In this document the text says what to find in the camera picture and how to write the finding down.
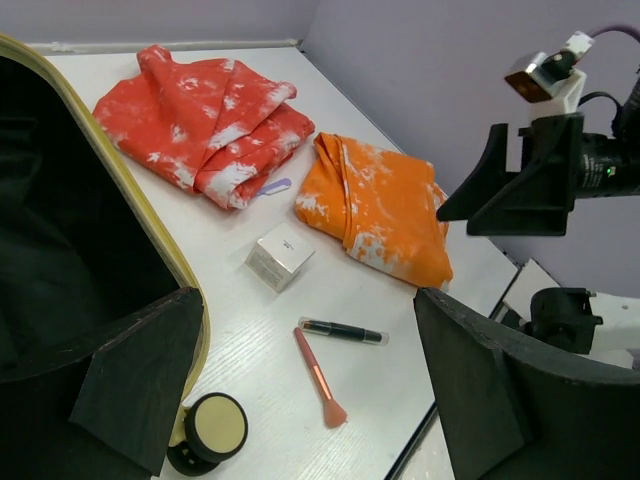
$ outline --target folded fabric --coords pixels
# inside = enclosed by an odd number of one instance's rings
[[[134,160],[223,208],[245,208],[315,129],[284,103],[293,85],[237,60],[180,64],[158,45],[137,58],[141,74],[119,82],[94,116]]]
[[[298,218],[340,240],[353,258],[420,287],[442,288],[453,271],[446,198],[430,163],[357,140],[319,134],[318,159],[295,201]]]

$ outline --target brush handle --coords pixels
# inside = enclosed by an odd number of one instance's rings
[[[313,367],[318,365],[318,361],[311,351],[311,347],[309,346],[307,339],[304,338],[304,334],[302,333],[300,327],[294,328],[293,334],[296,336],[296,341],[298,342],[298,346],[300,347],[300,351],[302,352],[304,361],[307,362],[307,366],[309,367],[309,369],[313,370]]]
[[[302,330],[299,327],[296,327],[293,329],[293,334],[296,337],[296,341],[298,342],[298,347],[300,347],[304,361],[309,367],[309,370],[311,370],[311,376],[313,377],[313,381],[322,396],[322,400],[325,402],[331,400],[333,395],[331,395],[331,390],[329,390],[327,380],[324,378],[322,370],[320,370],[320,365],[318,365],[318,361],[311,351],[311,347],[309,346],[307,339],[304,338]]]

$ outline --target red tie-dye cloth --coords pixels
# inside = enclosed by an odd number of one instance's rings
[[[124,153],[222,208],[246,208],[315,129],[284,103],[293,85],[237,60],[180,64],[154,45],[138,63],[140,75],[119,82],[94,116]]]

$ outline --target brush bristles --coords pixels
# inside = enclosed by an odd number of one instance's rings
[[[324,402],[324,423],[329,428],[337,428],[347,421],[347,412],[333,398]]]

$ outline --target purple tag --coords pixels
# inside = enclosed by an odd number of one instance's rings
[[[289,190],[289,188],[291,188],[291,180],[289,178],[283,178],[282,180],[277,180],[262,187],[258,190],[256,197],[259,197],[260,195],[275,195],[276,193]]]

